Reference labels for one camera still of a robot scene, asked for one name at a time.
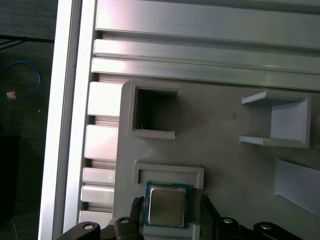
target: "metal frame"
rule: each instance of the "metal frame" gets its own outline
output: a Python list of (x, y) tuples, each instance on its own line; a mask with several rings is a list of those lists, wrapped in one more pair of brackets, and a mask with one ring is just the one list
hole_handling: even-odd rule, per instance
[(56, 239), (63, 232), (65, 176), (68, 164), (80, 13), (80, 0), (58, 2), (43, 166), (39, 240)]
[[(102, 73), (98, 85), (104, 84), (105, 80), (126, 81), (143, 76), (166, 81), (182, 79), (185, 82), (209, 81), (320, 91), (317, 58), (320, 16), (300, 14), (320, 9), (317, 0), (253, 0), (243, 6), (242, 0), (215, 0), (217, 4), (229, 7), (185, 4), (205, 4), (212, 2), (210, 0), (176, 2), (180, 3), (59, 1), (39, 240), (55, 239), (81, 219), (80, 198), (89, 115), (94, 115), (92, 119), (95, 121), (97, 116), (104, 120), (106, 116), (118, 119), (118, 116), (109, 116), (107, 111), (97, 111), (88, 105), (89, 94), (99, 92), (96, 89), (89, 93), (92, 73)], [(207, 14), (195, 14), (197, 10)], [(124, 13), (131, 21), (126, 21)], [(156, 20), (145, 21), (149, 17)], [(206, 21), (216, 24), (208, 25)], [(190, 28), (195, 24), (200, 27)], [(297, 29), (294, 36), (290, 34), (292, 29)], [(96, 30), (108, 34), (95, 41)], [(94, 168), (107, 168), (110, 164), (101, 159), (92, 160)]]
[(96, 0), (83, 0), (76, 64), (72, 126), (70, 133), (69, 162), (67, 172), (63, 231), (78, 223), (81, 209), (80, 192), (84, 167), (87, 105), (91, 82), (91, 61), (95, 39)]

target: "floor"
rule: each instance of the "floor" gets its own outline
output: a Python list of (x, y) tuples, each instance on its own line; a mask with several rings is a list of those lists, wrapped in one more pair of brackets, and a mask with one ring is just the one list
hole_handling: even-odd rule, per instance
[[(0, 3), (0, 35), (53, 40), (58, 0), (12, 0)], [(25, 42), (0, 51), (0, 70), (14, 61), (28, 61), (40, 71), (36, 94), (21, 100), (0, 101), (0, 125), (5, 136), (20, 137), (15, 209), (0, 225), (0, 240), (38, 237), (42, 174), (54, 44)], [(27, 65), (16, 65), (0, 76), (0, 98), (32, 90), (37, 75)]]

